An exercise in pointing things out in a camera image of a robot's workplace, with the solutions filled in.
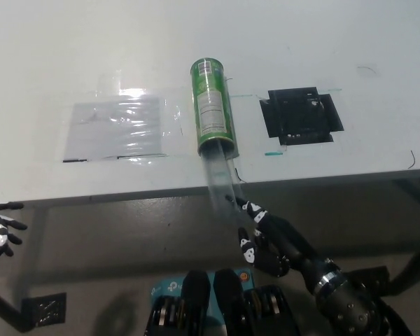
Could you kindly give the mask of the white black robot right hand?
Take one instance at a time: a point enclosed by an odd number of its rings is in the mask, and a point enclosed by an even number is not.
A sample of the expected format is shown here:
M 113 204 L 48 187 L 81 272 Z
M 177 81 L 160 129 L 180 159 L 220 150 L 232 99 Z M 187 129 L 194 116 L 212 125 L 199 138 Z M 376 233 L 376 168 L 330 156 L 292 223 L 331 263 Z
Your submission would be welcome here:
M 255 223 L 252 235 L 240 227 L 238 238 L 245 261 L 257 270 L 273 277 L 298 271 L 310 293 L 324 276 L 337 271 L 335 264 L 322 258 L 286 219 L 240 197 L 225 198 Z

